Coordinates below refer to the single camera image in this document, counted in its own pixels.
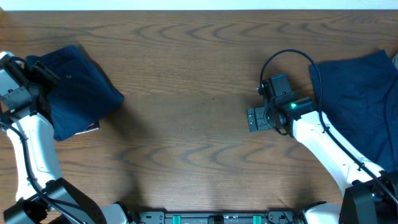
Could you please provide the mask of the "dark blue clothes pile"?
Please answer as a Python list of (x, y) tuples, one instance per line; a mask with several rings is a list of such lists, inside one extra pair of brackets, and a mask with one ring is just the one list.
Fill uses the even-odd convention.
[(397, 170), (397, 68), (385, 51), (309, 68), (332, 125), (371, 162)]

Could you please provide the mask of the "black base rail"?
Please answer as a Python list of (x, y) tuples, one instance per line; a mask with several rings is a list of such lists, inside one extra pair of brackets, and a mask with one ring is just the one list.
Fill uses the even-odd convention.
[(302, 215), (290, 210), (265, 212), (139, 212), (139, 223), (145, 224), (305, 224)]

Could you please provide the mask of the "folded black patterned garment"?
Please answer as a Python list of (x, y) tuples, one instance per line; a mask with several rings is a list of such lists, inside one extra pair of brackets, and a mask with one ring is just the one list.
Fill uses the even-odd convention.
[(96, 121), (96, 122), (94, 122), (94, 123), (91, 123), (91, 124), (90, 124), (89, 126), (87, 126), (85, 129), (83, 129), (83, 130), (77, 132), (76, 135), (88, 133), (88, 132), (91, 132), (91, 131), (96, 131), (96, 130), (98, 130), (99, 128), (100, 128), (99, 121)]

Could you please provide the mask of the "dark blue denim shorts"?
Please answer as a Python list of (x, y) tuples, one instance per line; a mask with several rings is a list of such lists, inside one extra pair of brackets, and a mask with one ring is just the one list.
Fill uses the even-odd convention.
[(75, 45), (43, 56), (30, 55), (27, 63), (43, 63), (60, 77), (48, 95), (53, 138), (64, 141), (119, 108), (124, 96)]

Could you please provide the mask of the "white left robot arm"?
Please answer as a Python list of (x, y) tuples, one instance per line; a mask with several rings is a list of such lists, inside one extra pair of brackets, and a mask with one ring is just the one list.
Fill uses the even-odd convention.
[(132, 223), (122, 203), (99, 207), (63, 178), (47, 100), (59, 81), (41, 62), (30, 66), (23, 58), (1, 52), (1, 103), (6, 107), (1, 129), (12, 142), (18, 176), (16, 203), (4, 211), (4, 221), (41, 223), (56, 210), (61, 215), (54, 223)]

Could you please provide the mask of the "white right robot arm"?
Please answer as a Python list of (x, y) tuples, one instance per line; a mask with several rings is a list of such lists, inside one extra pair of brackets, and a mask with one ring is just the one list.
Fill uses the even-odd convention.
[(316, 202), (287, 223), (397, 223), (397, 173), (386, 172), (348, 142), (311, 98), (298, 99), (285, 74), (260, 82), (261, 107), (247, 110), (251, 132), (272, 130), (303, 144), (336, 182), (341, 205)]

